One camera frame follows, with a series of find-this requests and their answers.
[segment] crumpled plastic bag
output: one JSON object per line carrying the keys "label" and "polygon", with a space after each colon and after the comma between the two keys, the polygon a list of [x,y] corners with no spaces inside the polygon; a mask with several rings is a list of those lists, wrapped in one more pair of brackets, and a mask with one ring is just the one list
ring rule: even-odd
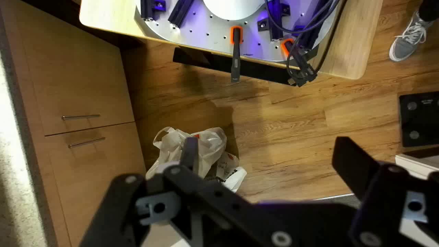
{"label": "crumpled plastic bag", "polygon": [[189,136],[196,136],[199,140],[199,170],[196,174],[205,180],[219,180],[236,192],[247,172],[238,166],[238,159],[234,155],[225,152],[227,139],[220,128],[209,128],[190,135],[170,126],[159,131],[152,144],[160,150],[160,154],[146,172],[146,180],[155,173],[160,173],[164,166],[179,162],[183,141]]}

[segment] wooden table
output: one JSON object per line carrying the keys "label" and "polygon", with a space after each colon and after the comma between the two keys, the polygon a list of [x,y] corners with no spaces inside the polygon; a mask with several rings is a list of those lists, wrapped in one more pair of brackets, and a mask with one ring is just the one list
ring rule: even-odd
{"label": "wooden table", "polygon": [[[142,40],[161,41],[141,28],[137,0],[82,0],[82,25]],[[358,80],[366,70],[382,0],[347,0],[321,73]]]}

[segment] shoe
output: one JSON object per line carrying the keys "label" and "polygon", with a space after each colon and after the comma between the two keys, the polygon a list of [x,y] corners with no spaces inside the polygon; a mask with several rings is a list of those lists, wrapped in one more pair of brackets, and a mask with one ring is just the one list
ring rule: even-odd
{"label": "shoe", "polygon": [[388,51],[388,56],[393,62],[400,62],[411,56],[414,54],[415,48],[425,43],[426,40],[426,29],[433,22],[425,22],[422,21],[418,14],[414,14],[411,18],[408,26],[406,30],[396,36],[393,44],[391,45]]}

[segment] wooden floor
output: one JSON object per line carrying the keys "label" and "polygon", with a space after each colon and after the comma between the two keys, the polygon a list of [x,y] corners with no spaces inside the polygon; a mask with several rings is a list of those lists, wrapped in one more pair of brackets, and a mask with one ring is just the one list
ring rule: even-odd
{"label": "wooden floor", "polygon": [[349,136],[375,159],[392,162],[400,151],[397,96],[439,91],[439,25],[411,59],[388,61],[393,36],[417,4],[384,2],[369,66],[358,81],[319,76],[303,88],[249,78],[231,85],[227,74],[172,63],[170,45],[148,43],[122,52],[145,162],[156,159],[150,141],[163,126],[220,126],[248,172],[240,194],[249,200],[347,194],[330,168],[336,136]]}

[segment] white sneaker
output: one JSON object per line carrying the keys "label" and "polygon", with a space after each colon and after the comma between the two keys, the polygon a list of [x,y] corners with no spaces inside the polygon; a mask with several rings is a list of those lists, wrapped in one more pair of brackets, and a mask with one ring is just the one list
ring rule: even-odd
{"label": "white sneaker", "polygon": [[425,43],[426,29],[433,22],[422,21],[418,14],[414,14],[406,30],[396,36],[393,44],[388,51],[388,56],[393,62],[400,62],[411,56],[415,52],[415,48]]}

